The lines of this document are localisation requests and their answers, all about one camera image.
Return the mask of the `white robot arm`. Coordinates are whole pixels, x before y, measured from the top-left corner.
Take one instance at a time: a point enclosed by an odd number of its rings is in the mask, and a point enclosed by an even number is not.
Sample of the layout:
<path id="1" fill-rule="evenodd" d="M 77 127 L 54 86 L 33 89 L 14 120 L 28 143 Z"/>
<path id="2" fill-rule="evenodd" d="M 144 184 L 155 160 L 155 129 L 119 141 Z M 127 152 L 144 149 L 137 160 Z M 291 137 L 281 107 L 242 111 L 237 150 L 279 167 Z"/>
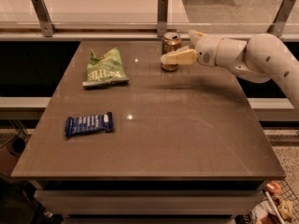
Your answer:
<path id="1" fill-rule="evenodd" d="M 272 79 L 295 110 L 299 109 L 299 63 L 284 43 L 271 34 L 257 34 L 249 41 L 189 31 L 188 46 L 161 57 L 162 64 L 221 67 L 253 83 Z"/>

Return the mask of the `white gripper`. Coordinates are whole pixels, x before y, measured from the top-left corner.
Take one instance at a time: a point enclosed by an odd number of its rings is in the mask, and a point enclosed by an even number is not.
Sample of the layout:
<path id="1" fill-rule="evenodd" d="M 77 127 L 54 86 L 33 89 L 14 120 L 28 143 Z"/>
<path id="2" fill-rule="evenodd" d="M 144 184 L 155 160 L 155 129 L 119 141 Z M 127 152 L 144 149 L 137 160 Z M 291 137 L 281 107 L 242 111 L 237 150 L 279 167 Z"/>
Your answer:
<path id="1" fill-rule="evenodd" d="M 162 64 L 193 64 L 196 59 L 201 65 L 230 67 L 244 59 L 246 41 L 206 35 L 190 30 L 189 38 L 195 49 L 188 46 L 170 51 L 161 57 Z"/>

